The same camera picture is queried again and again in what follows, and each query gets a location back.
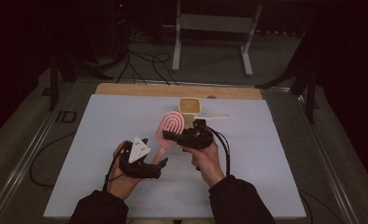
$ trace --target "person's left hand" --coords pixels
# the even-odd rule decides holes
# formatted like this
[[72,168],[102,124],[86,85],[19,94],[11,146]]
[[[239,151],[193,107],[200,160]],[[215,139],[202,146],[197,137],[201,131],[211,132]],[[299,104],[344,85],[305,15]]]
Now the person's left hand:
[[[117,149],[114,151],[114,157],[120,151],[120,148],[125,145],[125,143],[126,141],[123,141],[118,145]],[[141,178],[131,178],[127,175],[123,175],[123,171],[120,169],[120,155],[118,156],[112,168],[110,179],[117,176],[120,177],[113,179],[108,183],[107,191],[114,196],[121,198],[122,200],[127,199],[137,184],[142,180]]]

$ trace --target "gray floor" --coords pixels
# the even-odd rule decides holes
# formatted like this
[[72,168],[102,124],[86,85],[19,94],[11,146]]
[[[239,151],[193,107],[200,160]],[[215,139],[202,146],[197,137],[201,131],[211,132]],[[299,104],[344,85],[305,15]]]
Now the gray floor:
[[[149,54],[167,52],[173,55],[174,42],[169,36],[163,41],[133,42],[129,48]],[[179,72],[172,73],[179,82],[254,86],[281,75],[298,46],[300,39],[285,35],[256,35],[250,48],[250,60],[254,76],[244,76],[244,69],[239,54],[241,42],[235,41],[194,41],[185,39],[181,54]],[[163,83],[156,75],[152,64],[131,55],[131,64],[148,83]],[[117,77],[123,68],[120,64],[106,72]],[[157,69],[173,85],[172,78],[162,64]],[[65,134],[74,132],[79,125],[81,115],[97,84],[103,82],[78,71],[80,77],[74,84],[61,83],[62,100],[59,109],[77,111],[75,123],[53,123],[44,133],[45,140],[39,144],[45,146]],[[128,68],[123,82],[132,81],[133,70]],[[285,149],[294,179],[301,190],[305,190],[326,206],[303,193],[307,218],[278,220],[277,223],[341,223],[331,209],[346,223],[368,223],[368,175],[350,144],[343,128],[324,98],[323,89],[317,89],[318,108],[315,109],[315,125],[309,125],[302,113],[302,104],[296,97],[286,93],[292,80],[279,84],[280,88],[264,91],[263,98],[270,106],[276,128]],[[0,192],[12,197],[0,195],[7,203],[0,203],[0,223],[66,223],[66,220],[46,219],[42,217],[50,196],[49,188],[35,185],[26,173],[26,167],[17,179],[16,188],[7,189],[9,175],[15,165],[21,162],[22,155],[37,143],[35,136],[42,133],[39,128],[45,126],[45,118],[56,114],[48,112],[49,98],[41,92],[49,85],[49,73],[40,77],[39,86],[21,104],[16,113],[0,130]],[[46,183],[54,183],[65,153],[69,149],[72,136],[48,147],[35,163],[35,177]]]

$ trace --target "hand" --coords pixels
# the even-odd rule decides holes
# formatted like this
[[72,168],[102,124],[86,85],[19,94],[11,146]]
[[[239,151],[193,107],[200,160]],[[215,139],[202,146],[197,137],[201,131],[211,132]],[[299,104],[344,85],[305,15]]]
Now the hand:
[[202,179],[210,188],[225,177],[219,166],[219,147],[214,139],[213,143],[204,149],[183,147],[183,150],[192,154],[192,165],[199,167]]
[[[120,149],[125,145],[125,141],[118,145],[117,149],[114,151],[114,157],[120,151]],[[116,197],[125,200],[131,195],[134,188],[142,180],[141,178],[131,178],[127,175],[123,175],[123,171],[120,169],[120,155],[118,156],[115,164],[111,170],[110,179],[120,176],[108,183],[107,191]]]

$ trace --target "pink fly swatter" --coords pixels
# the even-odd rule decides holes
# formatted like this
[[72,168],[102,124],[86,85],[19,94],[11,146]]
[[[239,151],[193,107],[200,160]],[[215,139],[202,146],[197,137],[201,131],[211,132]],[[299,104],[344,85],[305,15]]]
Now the pink fly swatter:
[[169,111],[162,116],[161,122],[155,132],[155,137],[160,143],[160,148],[155,156],[152,164],[159,164],[163,159],[164,153],[167,149],[172,149],[176,146],[175,141],[166,140],[163,138],[163,131],[172,133],[182,133],[184,130],[184,117],[177,111]]

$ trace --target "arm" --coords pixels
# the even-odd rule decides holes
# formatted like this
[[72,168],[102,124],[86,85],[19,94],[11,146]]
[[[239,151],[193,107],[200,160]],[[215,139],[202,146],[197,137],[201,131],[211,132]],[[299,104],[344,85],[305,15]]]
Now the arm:
[[[125,142],[122,142],[117,147],[114,157],[124,144]],[[124,175],[120,169],[119,158],[113,164],[110,179],[112,178],[115,179],[109,181],[106,191],[95,190],[91,195],[79,200],[70,224],[126,223],[129,208],[124,200],[130,196],[141,179]]]
[[188,147],[183,150],[192,154],[192,164],[199,167],[210,187],[210,204],[217,224],[275,223],[253,185],[233,175],[224,176],[214,141],[201,150]]

